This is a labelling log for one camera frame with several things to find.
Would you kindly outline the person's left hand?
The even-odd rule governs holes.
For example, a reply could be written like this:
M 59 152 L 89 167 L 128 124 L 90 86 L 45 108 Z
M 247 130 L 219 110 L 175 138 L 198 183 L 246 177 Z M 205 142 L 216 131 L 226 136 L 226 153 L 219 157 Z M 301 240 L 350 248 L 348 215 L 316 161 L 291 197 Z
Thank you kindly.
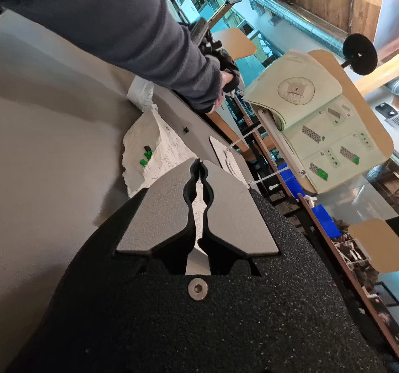
M 222 103 L 222 101 L 224 100 L 224 91 L 223 91 L 223 88 L 224 88 L 227 84 L 229 84 L 230 82 L 232 82 L 233 79 L 234 79 L 234 75 L 231 74 L 231 73 L 229 73 L 229 72 L 220 71 L 220 74 L 221 74 L 221 78 L 222 78 L 221 89 L 220 89 L 220 92 L 219 92 L 219 95 L 218 95 L 218 99 L 217 99 L 217 101 L 216 101 L 216 102 L 214 103 L 214 105 L 213 105 L 213 110 L 216 110 L 216 109 L 219 107 L 219 105 Z

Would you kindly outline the silver ventilation duct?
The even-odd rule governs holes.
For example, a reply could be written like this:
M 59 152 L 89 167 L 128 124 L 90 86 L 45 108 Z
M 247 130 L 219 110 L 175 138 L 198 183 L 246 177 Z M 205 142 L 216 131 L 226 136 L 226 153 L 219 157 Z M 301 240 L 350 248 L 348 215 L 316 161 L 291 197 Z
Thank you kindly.
M 303 9 L 295 9 L 285 2 L 277 0 L 249 0 L 251 9 L 261 16 L 262 10 L 268 10 L 286 21 L 317 43 L 326 47 L 337 56 L 344 58 L 343 43 L 347 37 L 345 32 L 330 26 L 322 19 Z

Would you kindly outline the blue storage bin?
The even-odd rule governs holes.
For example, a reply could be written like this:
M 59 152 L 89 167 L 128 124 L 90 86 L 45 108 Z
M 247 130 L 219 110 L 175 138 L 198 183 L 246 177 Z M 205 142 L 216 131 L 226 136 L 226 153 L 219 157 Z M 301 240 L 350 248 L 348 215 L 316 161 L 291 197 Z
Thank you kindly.
M 280 176 L 282 177 L 282 180 L 286 184 L 287 188 L 289 189 L 292 197 L 294 197 L 296 200 L 298 200 L 298 195 L 301 194 L 303 197 L 306 196 L 302 186 L 296 179 L 296 176 L 292 173 L 292 171 L 288 168 L 287 163 L 282 163 L 277 166 L 279 171 L 282 171 L 280 173 Z
M 311 208 L 311 210 L 328 237 L 333 239 L 341 237 L 342 234 L 340 230 L 338 229 L 337 225 L 335 224 L 329 213 L 326 211 L 324 206 L 320 204 L 314 206 L 313 208 Z

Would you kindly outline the person's left forearm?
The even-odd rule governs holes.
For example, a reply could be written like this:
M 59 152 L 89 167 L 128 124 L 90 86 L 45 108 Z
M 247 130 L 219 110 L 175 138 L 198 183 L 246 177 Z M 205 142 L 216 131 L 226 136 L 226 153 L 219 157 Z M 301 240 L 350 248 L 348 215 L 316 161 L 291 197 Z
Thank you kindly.
M 223 77 L 170 13 L 166 0 L 1 0 L 102 61 L 178 92 L 210 113 Z

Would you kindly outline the brick instruction booklet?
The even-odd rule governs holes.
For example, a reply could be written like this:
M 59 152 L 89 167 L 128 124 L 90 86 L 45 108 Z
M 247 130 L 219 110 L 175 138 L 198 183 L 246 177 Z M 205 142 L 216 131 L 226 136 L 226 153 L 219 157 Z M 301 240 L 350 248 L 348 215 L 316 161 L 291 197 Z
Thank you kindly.
M 244 99 L 274 114 L 319 194 L 383 160 L 339 81 L 308 54 L 285 53 L 246 88 Z

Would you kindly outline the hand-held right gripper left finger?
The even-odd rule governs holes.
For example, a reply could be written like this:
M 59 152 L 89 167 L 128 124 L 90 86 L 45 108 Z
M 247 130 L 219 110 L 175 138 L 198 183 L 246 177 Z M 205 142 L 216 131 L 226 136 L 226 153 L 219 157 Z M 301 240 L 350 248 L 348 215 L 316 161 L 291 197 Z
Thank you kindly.
M 158 178 L 142 199 L 116 250 L 153 255 L 170 246 L 188 255 L 195 246 L 192 202 L 200 159 L 190 158 Z

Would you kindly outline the white paper bag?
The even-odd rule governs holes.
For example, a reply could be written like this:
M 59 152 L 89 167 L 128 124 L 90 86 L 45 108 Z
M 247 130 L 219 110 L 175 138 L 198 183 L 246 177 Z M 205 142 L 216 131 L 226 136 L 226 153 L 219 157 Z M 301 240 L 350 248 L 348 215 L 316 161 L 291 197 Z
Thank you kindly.
M 197 156 L 167 124 L 153 103 L 154 84 L 135 75 L 128 89 L 127 98 L 142 112 L 126 132 L 122 143 L 122 174 L 129 198 L 143 188 L 150 187 L 168 171 Z M 149 145 L 153 155 L 149 161 L 144 156 L 144 146 Z M 140 160 L 148 162 L 140 165 Z

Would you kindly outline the black round disc stand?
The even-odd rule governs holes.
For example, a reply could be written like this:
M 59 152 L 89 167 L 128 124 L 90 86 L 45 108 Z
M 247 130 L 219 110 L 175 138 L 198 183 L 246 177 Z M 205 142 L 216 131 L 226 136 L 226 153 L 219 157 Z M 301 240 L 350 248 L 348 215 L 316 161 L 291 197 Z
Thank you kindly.
M 364 35 L 354 33 L 343 42 L 342 53 L 345 61 L 342 68 L 348 66 L 360 76 L 372 73 L 378 64 L 378 55 L 373 43 Z

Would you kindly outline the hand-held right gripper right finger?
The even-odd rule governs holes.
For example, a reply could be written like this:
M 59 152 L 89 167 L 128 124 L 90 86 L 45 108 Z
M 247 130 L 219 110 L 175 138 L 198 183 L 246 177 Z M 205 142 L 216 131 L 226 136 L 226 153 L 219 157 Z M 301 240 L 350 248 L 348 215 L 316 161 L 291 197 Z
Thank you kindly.
M 203 234 L 242 257 L 277 255 L 278 246 L 246 184 L 208 160 L 201 161 L 206 209 Z

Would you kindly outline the white book stand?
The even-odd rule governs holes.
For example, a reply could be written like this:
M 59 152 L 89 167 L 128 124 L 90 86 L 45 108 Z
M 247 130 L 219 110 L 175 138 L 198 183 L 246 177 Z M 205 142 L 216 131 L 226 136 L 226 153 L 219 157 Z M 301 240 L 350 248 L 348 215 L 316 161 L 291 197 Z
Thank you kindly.
M 275 149 L 276 146 L 270 137 L 267 137 L 265 141 L 258 131 L 262 128 L 262 123 L 253 123 L 247 115 L 244 115 L 243 119 L 247 127 L 244 128 L 242 132 L 239 127 L 237 131 L 235 131 L 234 128 L 230 126 L 230 123 L 235 123 L 235 121 L 231 113 L 227 112 L 227 110 L 218 109 L 217 111 L 207 114 L 207 118 L 216 126 L 218 131 L 221 131 L 223 136 L 227 137 L 227 141 L 229 141 L 229 144 L 224 146 L 221 141 L 216 141 L 212 136 L 209 137 L 209 141 L 211 142 L 217 159 L 225 171 L 231 173 L 244 184 L 247 184 L 247 187 L 250 186 L 250 183 L 257 183 L 252 179 L 244 179 L 243 173 L 235 160 L 235 157 L 241 154 L 246 161 L 257 160 L 259 163 L 265 162 L 266 166 L 273 172 L 269 174 L 268 177 L 278 176 L 282 180 L 280 176 L 282 171 L 278 170 L 277 163 L 273 160 L 271 154 L 271 151 Z M 298 171 L 297 166 L 287 166 L 296 178 L 306 178 L 306 171 L 304 169 Z

